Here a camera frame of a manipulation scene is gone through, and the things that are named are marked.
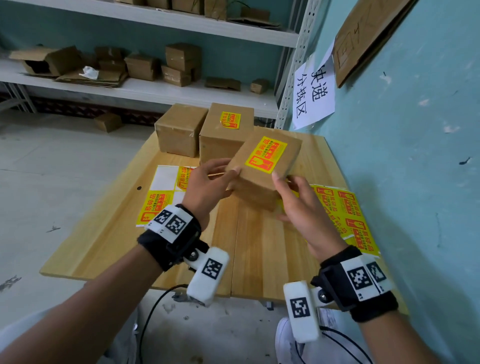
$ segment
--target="shoe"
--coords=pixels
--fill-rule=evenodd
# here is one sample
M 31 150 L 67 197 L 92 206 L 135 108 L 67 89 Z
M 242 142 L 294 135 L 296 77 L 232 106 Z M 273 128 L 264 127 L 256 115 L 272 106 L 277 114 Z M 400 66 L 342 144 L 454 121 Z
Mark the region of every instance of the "shoe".
M 301 354 L 303 344 L 299 344 L 298 349 Z M 302 360 L 295 349 L 295 338 L 288 317 L 282 318 L 276 327 L 275 353 L 278 364 L 302 364 Z

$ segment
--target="white shelf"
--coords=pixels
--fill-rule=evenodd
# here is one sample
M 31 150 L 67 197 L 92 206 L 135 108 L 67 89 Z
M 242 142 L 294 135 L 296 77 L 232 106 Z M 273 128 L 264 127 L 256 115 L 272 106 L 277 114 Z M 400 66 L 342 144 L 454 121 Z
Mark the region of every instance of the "white shelf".
M 258 95 L 250 92 L 250 85 L 245 84 L 242 84 L 241 91 L 227 91 L 207 88 L 204 86 L 203 80 L 186 87 L 178 87 L 163 82 L 162 80 L 151 82 L 128 78 L 122 87 L 106 88 L 55 82 L 47 78 L 29 76 L 25 73 L 26 71 L 20 62 L 0 60 L 0 82 L 83 92 L 91 95 L 127 98 L 129 100 L 149 101 L 167 105 L 181 103 L 209 108 L 212 102 L 217 102 L 220 104 L 254 108 L 255 116 L 261 118 L 276 119 L 278 114 L 278 107 L 272 90 Z
M 138 23 L 161 25 L 169 28 L 191 30 L 194 32 L 245 39 L 254 42 L 274 44 L 295 48 L 299 35 L 291 31 L 261 29 L 254 26 L 235 24 L 202 15 L 156 10 L 144 6 L 132 6 L 115 3 L 113 0 L 10 0 L 25 4 L 46 6 L 49 8 L 69 10 L 106 16 L 109 18 L 131 20 Z

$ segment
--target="black cable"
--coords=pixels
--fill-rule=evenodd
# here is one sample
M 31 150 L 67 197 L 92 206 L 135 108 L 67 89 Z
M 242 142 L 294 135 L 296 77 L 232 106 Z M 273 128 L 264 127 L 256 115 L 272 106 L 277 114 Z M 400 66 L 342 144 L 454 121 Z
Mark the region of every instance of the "black cable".
M 337 340 L 335 340 L 335 339 L 332 338 L 331 336 L 325 334 L 324 332 L 322 332 L 322 335 L 323 335 L 323 336 L 327 336 L 330 340 L 333 340 L 334 342 L 336 342 L 338 345 L 340 345 L 340 346 L 343 348 L 343 350 L 345 350 L 347 353 L 349 353 L 353 359 L 355 359 L 357 362 L 359 362 L 360 364 L 362 364 L 362 362 L 361 362 L 360 360 L 358 360 L 357 357 L 350 352 L 350 350 L 348 350 L 345 346 L 343 346 L 343 345 L 342 345 L 341 343 L 339 343 Z
M 150 318 L 152 317 L 152 314 L 153 314 L 153 311 L 155 310 L 155 307 L 158 305 L 160 300 L 167 295 L 167 293 L 172 292 L 173 290 L 176 290 L 177 288 L 187 288 L 187 287 L 188 287 L 188 284 L 179 284 L 177 286 L 174 286 L 174 287 L 168 289 L 167 291 L 165 291 L 160 296 L 160 298 L 153 305 L 152 309 L 150 310 L 150 313 L 148 314 L 147 320 L 145 321 L 145 326 L 144 326 L 144 329 L 142 330 L 142 335 L 140 336 L 140 343 L 138 344 L 138 357 L 140 359 L 140 364 L 144 364 L 144 359 L 142 357 L 142 342 L 144 340 L 144 335 L 145 335 L 145 331 L 147 330 L 148 322 L 150 321 Z
M 364 349 L 362 349 L 360 347 L 359 344 L 357 344 L 355 341 L 353 341 L 351 338 L 349 338 L 347 335 L 345 335 L 343 332 L 340 332 L 338 330 L 335 330 L 334 328 L 328 328 L 327 326 L 320 326 L 320 330 L 324 330 L 324 331 L 332 331 L 344 338 L 346 338 L 348 341 L 350 341 L 353 345 L 355 345 L 362 353 L 363 355 L 365 355 L 365 357 L 368 359 L 369 363 L 370 364 L 373 364 L 372 360 L 370 359 L 370 357 L 368 356 L 368 354 L 365 352 Z
M 301 358 L 301 355 L 300 355 L 300 352 L 299 352 L 299 347 L 298 347 L 296 341 L 295 341 L 295 350 L 297 351 L 297 355 L 299 356 L 301 362 L 302 362 L 303 364 L 307 364 L 307 363 L 305 363 L 305 362 L 303 361 L 303 359 Z

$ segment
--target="wooden table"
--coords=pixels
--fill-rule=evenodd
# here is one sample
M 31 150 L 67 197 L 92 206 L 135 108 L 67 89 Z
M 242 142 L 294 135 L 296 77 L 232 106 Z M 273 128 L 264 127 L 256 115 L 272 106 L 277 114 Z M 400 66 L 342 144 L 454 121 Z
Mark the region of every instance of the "wooden table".
M 347 187 L 323 137 L 282 132 L 303 140 L 292 173 L 305 176 L 310 183 Z M 161 153 L 153 133 L 40 273 L 80 280 L 95 278 L 135 246 L 136 238 L 143 231 L 135 227 L 136 218 L 157 165 L 198 164 L 198 158 Z M 217 291 L 219 296 L 283 301 L 285 283 L 309 282 L 318 273 L 318 262 L 293 226 L 234 196 L 222 200 L 211 212 L 210 225 L 203 232 L 202 240 L 230 255 L 230 264 Z M 379 264 L 386 270 L 383 259 Z M 176 284 L 189 283 L 192 276 L 188 266 L 181 264 L 162 274 L 152 288 L 166 290 Z M 399 292 L 394 293 L 400 310 L 407 313 Z

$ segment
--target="wrist-mounted device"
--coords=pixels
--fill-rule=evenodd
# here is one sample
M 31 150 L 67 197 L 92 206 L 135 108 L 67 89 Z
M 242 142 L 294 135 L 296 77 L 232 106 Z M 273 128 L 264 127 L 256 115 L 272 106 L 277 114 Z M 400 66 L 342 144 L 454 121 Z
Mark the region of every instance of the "wrist-mounted device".
M 322 262 L 311 285 L 315 288 L 310 290 L 305 281 L 283 286 L 297 342 L 314 341 L 320 336 L 316 307 L 335 302 L 340 310 L 350 311 L 356 322 L 370 321 L 398 308 L 391 292 L 393 284 L 375 258 L 352 245 Z
M 202 228 L 197 218 L 182 204 L 166 206 L 146 226 L 137 242 L 158 262 L 164 272 L 182 262 L 195 274 L 187 295 L 209 306 L 225 273 L 227 252 L 200 240 Z

